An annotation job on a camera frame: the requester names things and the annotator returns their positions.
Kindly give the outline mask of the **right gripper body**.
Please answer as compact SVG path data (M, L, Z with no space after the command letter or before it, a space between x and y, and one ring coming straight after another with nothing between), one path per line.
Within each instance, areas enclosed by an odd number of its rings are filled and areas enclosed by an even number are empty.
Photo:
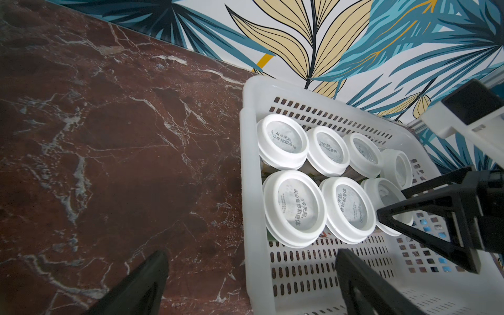
M503 252L503 172L473 171L476 215L472 245L486 252Z

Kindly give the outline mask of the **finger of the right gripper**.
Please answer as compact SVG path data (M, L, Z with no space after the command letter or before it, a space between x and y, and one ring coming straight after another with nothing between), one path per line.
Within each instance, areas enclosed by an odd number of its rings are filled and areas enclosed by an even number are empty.
M377 210L377 218L382 225L478 274L478 250L482 249L480 176L466 167L412 186L403 191L404 201Z

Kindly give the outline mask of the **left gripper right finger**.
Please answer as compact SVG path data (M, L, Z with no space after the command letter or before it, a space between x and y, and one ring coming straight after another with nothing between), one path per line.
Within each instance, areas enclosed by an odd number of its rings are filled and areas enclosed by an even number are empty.
M423 314L350 249L339 249L335 269L348 314Z

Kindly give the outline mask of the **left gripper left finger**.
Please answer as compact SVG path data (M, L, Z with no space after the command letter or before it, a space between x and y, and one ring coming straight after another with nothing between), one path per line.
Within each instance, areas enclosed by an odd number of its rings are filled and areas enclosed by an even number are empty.
M152 253L86 314L158 314L169 275L164 251Z

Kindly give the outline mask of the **white yogurt cup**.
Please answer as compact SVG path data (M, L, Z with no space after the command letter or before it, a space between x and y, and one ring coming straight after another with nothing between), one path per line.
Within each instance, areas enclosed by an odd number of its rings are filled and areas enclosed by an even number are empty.
M354 245L374 232L374 206L356 181L347 177L332 177L321 182L320 190L327 207L326 226L334 236Z
M278 170L298 170L307 161L307 132L294 120L270 114L257 123L259 155Z
M365 135L352 133L343 137L349 150L349 166L344 177L361 181L365 178L377 178L384 166L380 149Z
M346 142L334 130L318 126L307 131L309 142L307 161L323 176L340 177L350 164Z
M412 186L413 170L408 156L401 150L384 149L381 151L383 167L380 176L391 181L400 190Z
M328 218L319 186L300 171L277 171L263 185L266 227L279 243L295 249L314 243Z
M376 212L376 226L389 236L399 237L401 235L400 232L397 232L396 230L387 227L379 222L377 210L385 206L390 206L406 200L406 197L401 192L401 190L397 188L391 181L381 177L374 179L367 178L363 180L360 185L365 190L366 194L371 200L372 205L374 206L374 210ZM395 215L394 219L399 220L401 223L412 226L413 213L408 212Z

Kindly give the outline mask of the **white plastic basket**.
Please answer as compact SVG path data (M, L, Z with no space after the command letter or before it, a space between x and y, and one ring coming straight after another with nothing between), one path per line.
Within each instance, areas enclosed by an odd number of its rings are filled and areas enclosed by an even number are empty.
M246 289L255 314L345 314L335 270L346 243L325 230L304 248L267 238L257 123L269 114L303 129L326 126L341 135L366 135L379 148L403 151L413 183L439 170L405 127L295 85L266 76L249 78L240 112L242 212ZM407 236L375 231L351 251L425 314L502 314L503 273L495 255L479 253L479 274L469 273Z

